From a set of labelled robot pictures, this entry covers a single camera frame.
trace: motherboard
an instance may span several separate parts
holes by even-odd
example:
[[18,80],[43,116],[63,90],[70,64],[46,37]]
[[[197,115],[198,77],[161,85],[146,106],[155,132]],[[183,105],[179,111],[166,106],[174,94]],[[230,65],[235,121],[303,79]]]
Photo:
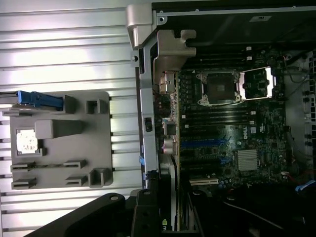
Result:
[[272,90],[269,72],[243,73],[242,88],[232,71],[177,74],[179,163],[191,185],[212,190],[287,181],[282,76],[274,76]]

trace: chipset heatsink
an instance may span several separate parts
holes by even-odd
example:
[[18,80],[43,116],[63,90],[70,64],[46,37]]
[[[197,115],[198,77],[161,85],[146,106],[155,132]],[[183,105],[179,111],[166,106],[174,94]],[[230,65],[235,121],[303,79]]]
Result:
[[239,171],[251,171],[259,168],[258,151],[240,150],[236,152]]

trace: circuit board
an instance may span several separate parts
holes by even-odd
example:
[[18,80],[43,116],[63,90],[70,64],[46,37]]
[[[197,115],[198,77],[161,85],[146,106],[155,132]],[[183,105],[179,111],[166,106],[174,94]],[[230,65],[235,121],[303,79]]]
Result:
[[[219,189],[286,182],[285,102],[275,96],[202,106],[195,70],[177,75],[181,172],[190,179],[218,179]],[[251,72],[248,98],[267,95],[265,73]]]

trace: blue latch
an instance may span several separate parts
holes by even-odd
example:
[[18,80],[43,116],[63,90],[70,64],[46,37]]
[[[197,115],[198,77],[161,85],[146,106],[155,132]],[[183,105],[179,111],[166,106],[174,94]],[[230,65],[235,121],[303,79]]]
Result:
[[55,97],[51,95],[46,95],[43,93],[38,93],[36,91],[26,92],[19,90],[16,92],[18,96],[19,104],[29,104],[33,105],[36,108],[41,106],[55,107],[58,110],[63,110],[64,100],[62,97]]

